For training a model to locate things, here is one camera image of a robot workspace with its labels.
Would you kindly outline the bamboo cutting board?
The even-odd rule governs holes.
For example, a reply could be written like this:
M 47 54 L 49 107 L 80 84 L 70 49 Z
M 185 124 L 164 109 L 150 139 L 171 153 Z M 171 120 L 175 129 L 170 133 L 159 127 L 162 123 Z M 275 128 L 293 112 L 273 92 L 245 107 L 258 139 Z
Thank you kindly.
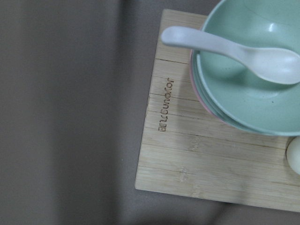
M 135 188 L 298 212 L 289 137 L 231 127 L 196 98 L 188 50 L 157 42 Z

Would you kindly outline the pink bowl under stack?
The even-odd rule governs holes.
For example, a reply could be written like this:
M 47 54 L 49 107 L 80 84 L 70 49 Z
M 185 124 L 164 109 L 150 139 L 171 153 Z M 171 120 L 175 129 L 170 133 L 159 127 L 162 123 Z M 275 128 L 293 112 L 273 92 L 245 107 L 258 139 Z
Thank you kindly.
M 193 50 L 190 50 L 189 54 L 189 77 L 191 81 L 191 85 L 193 88 L 193 91 L 197 97 L 197 100 L 201 103 L 201 105 L 204 107 L 204 109 L 211 115 L 213 115 L 215 118 L 217 118 L 219 121 L 222 121 L 224 124 L 226 124 L 226 121 L 223 120 L 219 115 L 217 115 L 215 112 L 213 112 L 207 104 L 203 101 L 202 97 L 199 95 L 199 92 L 197 90 L 197 87 L 195 85 L 195 80 L 194 80 L 194 74 L 193 74 Z

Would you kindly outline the green bowl stack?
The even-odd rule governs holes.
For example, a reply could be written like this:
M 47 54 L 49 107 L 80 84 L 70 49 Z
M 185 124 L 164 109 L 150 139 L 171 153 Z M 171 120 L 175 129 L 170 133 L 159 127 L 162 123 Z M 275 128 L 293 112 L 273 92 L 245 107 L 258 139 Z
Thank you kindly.
M 300 51 L 300 3 L 297 0 L 223 0 L 202 29 L 251 47 Z M 238 62 L 195 51 L 195 83 L 220 110 L 259 133 L 300 134 L 300 86 L 258 78 Z

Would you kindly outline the white ceramic spoon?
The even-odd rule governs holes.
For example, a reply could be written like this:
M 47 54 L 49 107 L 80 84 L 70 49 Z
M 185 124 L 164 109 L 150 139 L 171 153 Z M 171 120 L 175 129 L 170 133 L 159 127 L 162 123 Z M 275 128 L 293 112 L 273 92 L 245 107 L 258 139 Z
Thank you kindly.
M 161 34 L 164 45 L 202 50 L 229 57 L 269 82 L 292 85 L 300 82 L 300 56 L 283 48 L 241 45 L 207 32 L 171 26 Z

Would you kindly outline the white egg on board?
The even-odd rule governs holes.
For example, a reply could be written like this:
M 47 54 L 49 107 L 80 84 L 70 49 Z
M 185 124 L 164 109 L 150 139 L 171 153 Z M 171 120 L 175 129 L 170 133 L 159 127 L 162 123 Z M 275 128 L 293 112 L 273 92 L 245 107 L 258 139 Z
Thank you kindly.
M 294 138 L 286 150 L 286 159 L 291 169 L 300 174 L 300 137 Z

